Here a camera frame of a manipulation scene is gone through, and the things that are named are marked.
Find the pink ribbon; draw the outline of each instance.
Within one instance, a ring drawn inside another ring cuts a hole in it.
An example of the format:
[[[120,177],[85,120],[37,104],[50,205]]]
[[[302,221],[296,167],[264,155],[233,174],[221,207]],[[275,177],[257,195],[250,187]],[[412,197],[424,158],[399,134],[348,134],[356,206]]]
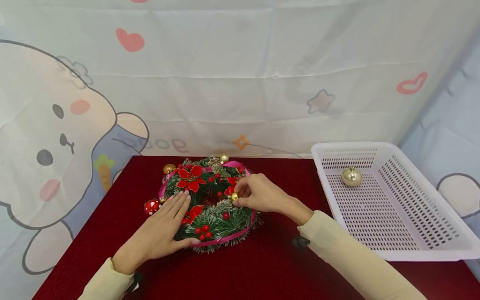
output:
[[[241,163],[239,163],[238,161],[229,161],[225,164],[223,164],[224,167],[231,167],[231,168],[237,168],[237,167],[242,167],[242,169],[245,170],[247,176],[250,176],[250,172],[245,168],[245,166]],[[211,172],[212,171],[212,168],[211,167],[206,167],[206,168],[203,168],[203,172]],[[167,189],[167,182],[168,182],[168,179],[170,177],[172,177],[174,174],[174,172],[170,172],[170,174],[168,174],[168,176],[165,178],[165,183],[162,185],[162,187],[160,188],[160,191],[158,192],[158,197],[159,199],[161,199],[163,197],[163,195],[165,195],[165,190]],[[248,227],[242,231],[239,231],[237,233],[234,233],[232,235],[229,235],[227,237],[223,237],[223,238],[220,238],[219,240],[209,240],[209,241],[205,241],[205,242],[202,242],[200,244],[197,244],[197,245],[193,245],[192,247],[205,247],[205,246],[214,246],[214,245],[219,245],[219,244],[223,244],[223,243],[226,243],[228,242],[229,240],[233,240],[233,239],[236,239],[242,235],[244,235],[254,224],[255,222],[255,210],[252,210],[252,219],[250,221],[250,225],[248,225]]]

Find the red velvet tablecloth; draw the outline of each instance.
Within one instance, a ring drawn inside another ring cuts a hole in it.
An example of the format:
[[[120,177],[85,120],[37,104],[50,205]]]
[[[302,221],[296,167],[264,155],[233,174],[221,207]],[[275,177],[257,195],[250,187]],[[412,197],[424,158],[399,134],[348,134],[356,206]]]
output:
[[[134,156],[34,299],[77,299],[97,269],[145,221],[162,168],[181,157]],[[241,158],[311,209],[330,213],[312,160]],[[291,241],[295,224],[263,214],[264,225],[246,241],[214,254],[182,250],[146,262],[140,288],[126,299],[361,299],[332,267]],[[480,299],[480,284],[463,262],[392,263],[428,299]]]

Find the black wristband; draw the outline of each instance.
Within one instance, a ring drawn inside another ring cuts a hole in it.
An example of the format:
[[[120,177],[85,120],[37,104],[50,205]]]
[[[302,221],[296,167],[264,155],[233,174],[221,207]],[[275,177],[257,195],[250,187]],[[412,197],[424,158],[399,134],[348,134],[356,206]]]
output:
[[[142,274],[135,272],[133,274],[133,283],[125,291],[125,294],[133,292],[137,288],[137,285],[140,284],[140,281],[142,280],[142,278],[143,278]]]
[[[293,239],[292,244],[300,252],[304,252],[305,249],[310,245],[310,240],[299,235],[299,236],[297,236],[296,238]]]

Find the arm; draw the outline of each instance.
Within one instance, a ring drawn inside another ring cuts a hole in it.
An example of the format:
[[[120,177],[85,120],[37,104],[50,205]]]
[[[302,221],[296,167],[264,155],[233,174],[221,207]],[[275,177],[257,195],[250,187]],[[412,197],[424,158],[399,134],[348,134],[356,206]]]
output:
[[[199,244],[197,239],[175,241],[181,221],[190,204],[188,192],[170,197],[108,258],[85,286],[79,300],[118,300],[133,282],[133,273],[144,262]]]
[[[336,269],[365,299],[416,300],[425,297],[398,271],[351,237],[321,211],[298,227],[309,248]]]
[[[242,178],[235,191],[237,206],[278,212],[299,225],[309,248],[335,268],[368,300],[419,300],[425,297],[391,265],[351,237],[326,214],[313,212],[290,197],[263,174]]]

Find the christmas wreath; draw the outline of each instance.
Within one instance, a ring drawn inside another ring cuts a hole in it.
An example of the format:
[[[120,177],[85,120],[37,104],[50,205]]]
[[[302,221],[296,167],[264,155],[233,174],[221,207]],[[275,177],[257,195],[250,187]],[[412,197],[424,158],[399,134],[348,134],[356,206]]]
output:
[[[145,212],[154,213],[170,196],[188,190],[190,207],[175,238],[199,239],[201,243],[194,246],[194,251],[214,252],[221,246],[236,245],[260,225],[259,212],[232,204],[238,198],[234,192],[236,183],[250,175],[241,163],[228,161],[228,156],[195,162],[187,158],[177,167],[166,165],[164,173],[167,175],[159,200],[147,202]]]

